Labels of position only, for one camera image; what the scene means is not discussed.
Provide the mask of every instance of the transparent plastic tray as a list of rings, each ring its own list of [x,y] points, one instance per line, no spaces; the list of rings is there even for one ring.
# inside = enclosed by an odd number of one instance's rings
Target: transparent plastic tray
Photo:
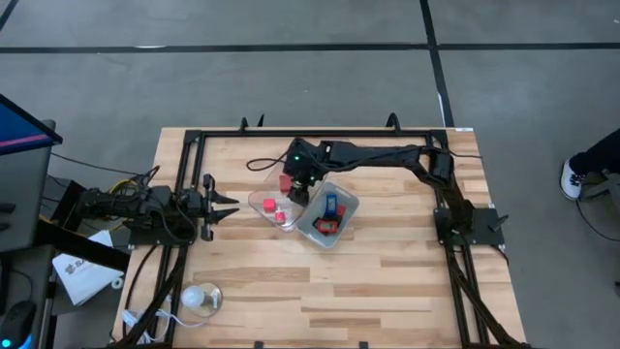
[[[335,194],[338,205],[344,205],[347,210],[342,216],[338,231],[334,234],[324,235],[314,227],[314,222],[318,217],[322,217],[325,214],[327,194]],[[326,182],[319,192],[315,194],[314,199],[299,218],[297,227],[302,235],[317,243],[320,247],[331,248],[340,239],[342,232],[347,229],[347,224],[349,224],[349,220],[353,217],[358,206],[359,199],[356,196],[331,182]]]
[[[264,180],[265,186],[263,187],[263,190],[255,191],[248,196],[248,204],[274,226],[280,228],[283,232],[290,233],[297,227],[296,222],[303,214],[305,207],[292,202],[291,199],[287,197],[286,193],[280,192],[280,175],[284,175],[282,173],[283,169],[284,165],[281,163],[274,166],[271,173],[269,173],[267,178]],[[314,196],[323,186],[326,178],[327,175],[323,181],[317,181],[314,186],[308,188],[310,203],[312,203]],[[284,212],[286,218],[285,222],[276,222],[274,212],[264,211],[264,199],[275,199],[276,211]]]

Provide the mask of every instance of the monitor screen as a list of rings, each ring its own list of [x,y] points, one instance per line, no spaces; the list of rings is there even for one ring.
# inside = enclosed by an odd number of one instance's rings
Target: monitor screen
[[[58,143],[62,138],[0,95],[0,155]]]

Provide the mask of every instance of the red cube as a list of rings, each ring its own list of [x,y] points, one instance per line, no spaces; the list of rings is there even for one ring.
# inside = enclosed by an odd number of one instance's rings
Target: red cube
[[[263,209],[267,213],[275,212],[275,199],[264,199]]]
[[[287,216],[284,214],[284,211],[275,212],[275,222],[278,224],[283,224],[287,222]]]
[[[288,175],[280,174],[280,193],[289,194],[293,185],[291,178]]]
[[[317,230],[324,235],[338,233],[338,222],[319,219]]]
[[[347,211],[347,208],[344,205],[338,205],[338,208],[336,209],[336,215],[338,217],[342,217],[345,215],[346,211]]]

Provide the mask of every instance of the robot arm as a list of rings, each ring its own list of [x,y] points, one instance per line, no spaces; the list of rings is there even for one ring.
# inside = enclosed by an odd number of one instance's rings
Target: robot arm
[[[219,195],[210,174],[204,175],[203,187],[204,196],[195,188],[173,193],[166,185],[141,186],[131,194],[102,192],[92,188],[81,194],[76,210],[81,218],[127,218],[123,225],[132,231],[130,244],[192,243],[197,234],[198,218],[204,221],[201,238],[211,241],[213,232],[210,225],[239,210],[215,210],[212,204],[236,204],[238,201]]]
[[[454,161],[434,146],[363,147],[348,142],[322,141],[313,145],[294,139],[287,150],[284,173],[293,179],[289,198],[307,206],[308,186],[323,180],[329,172],[346,172],[357,167],[396,167],[410,170],[423,183],[437,189],[451,213],[452,228],[461,234],[472,232],[474,206],[463,198],[454,178]],[[428,170],[419,162],[428,155]]]

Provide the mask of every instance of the wooden table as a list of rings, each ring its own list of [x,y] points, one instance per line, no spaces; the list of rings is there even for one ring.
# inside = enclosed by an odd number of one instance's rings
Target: wooden table
[[[161,170],[152,185],[174,186],[185,129],[165,128],[155,155]],[[448,129],[450,149],[478,154],[471,130]],[[240,212],[214,227],[215,240],[190,247],[184,287],[213,282],[224,293],[222,309],[203,328],[177,327],[175,347],[460,347],[444,248],[437,242],[430,187],[404,169],[358,168],[329,179],[359,197],[347,231],[333,249],[321,249],[298,233],[270,226],[247,204],[269,171],[251,173],[245,163],[278,157],[289,138],[209,138],[202,173],[217,190],[238,199]],[[423,144],[420,139],[350,139],[357,145]],[[190,155],[194,158],[195,149]],[[476,206],[490,197],[481,160],[455,158],[464,196]],[[191,167],[186,185],[190,180]],[[132,253],[114,336],[129,280],[148,247]],[[517,340],[525,340],[505,260],[490,247],[472,247],[481,297]],[[144,310],[153,296],[161,248],[142,270],[130,308]],[[471,305],[466,301],[472,340]],[[186,322],[200,318],[181,306]]]

